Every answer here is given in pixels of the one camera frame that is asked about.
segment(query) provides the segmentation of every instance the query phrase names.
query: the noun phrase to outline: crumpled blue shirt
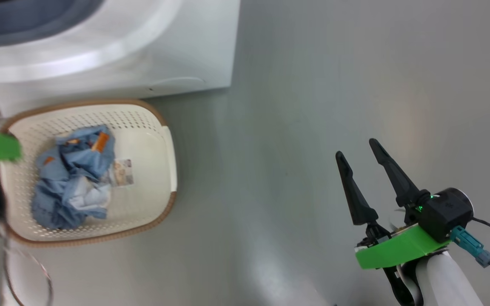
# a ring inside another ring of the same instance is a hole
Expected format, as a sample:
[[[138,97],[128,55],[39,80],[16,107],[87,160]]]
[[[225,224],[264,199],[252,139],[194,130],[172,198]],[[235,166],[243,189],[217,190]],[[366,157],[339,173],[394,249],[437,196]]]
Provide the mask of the crumpled blue shirt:
[[[93,150],[103,134],[102,149]],[[35,165],[40,179],[31,212],[40,225],[73,229],[88,215],[105,219],[111,185],[100,178],[114,161],[114,141],[107,126],[87,127],[56,138],[56,147],[39,155]]]

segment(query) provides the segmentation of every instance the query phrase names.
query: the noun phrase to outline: cable connector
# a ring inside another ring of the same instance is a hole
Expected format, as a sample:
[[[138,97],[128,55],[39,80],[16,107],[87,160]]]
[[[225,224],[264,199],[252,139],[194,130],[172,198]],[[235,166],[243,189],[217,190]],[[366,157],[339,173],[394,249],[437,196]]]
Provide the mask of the cable connector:
[[[476,261],[482,266],[487,267],[490,264],[490,252],[484,250],[484,245],[474,236],[467,232],[462,226],[458,225],[451,230],[451,241],[457,246],[469,252]]]

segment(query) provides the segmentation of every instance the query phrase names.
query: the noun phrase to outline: white washing machine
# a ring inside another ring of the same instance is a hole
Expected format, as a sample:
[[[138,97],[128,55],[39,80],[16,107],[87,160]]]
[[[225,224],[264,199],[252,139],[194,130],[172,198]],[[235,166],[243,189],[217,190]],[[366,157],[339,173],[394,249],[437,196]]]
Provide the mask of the white washing machine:
[[[0,2],[0,115],[228,87],[238,15],[239,0]]]

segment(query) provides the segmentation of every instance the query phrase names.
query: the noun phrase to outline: laundry basket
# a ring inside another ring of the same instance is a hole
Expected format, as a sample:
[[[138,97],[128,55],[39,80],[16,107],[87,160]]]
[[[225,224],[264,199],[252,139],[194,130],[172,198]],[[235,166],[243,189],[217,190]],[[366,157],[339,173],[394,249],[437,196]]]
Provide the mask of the laundry basket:
[[[115,160],[131,161],[133,183],[112,188],[106,219],[87,217],[80,227],[67,230],[37,224],[31,214],[38,180],[35,159],[55,145],[56,136],[101,124],[115,137]],[[122,238],[158,225],[173,206],[177,169],[171,133],[145,102],[83,101],[40,108],[14,116],[1,131],[14,135],[22,146],[21,160],[0,163],[8,230],[18,242],[48,247]]]

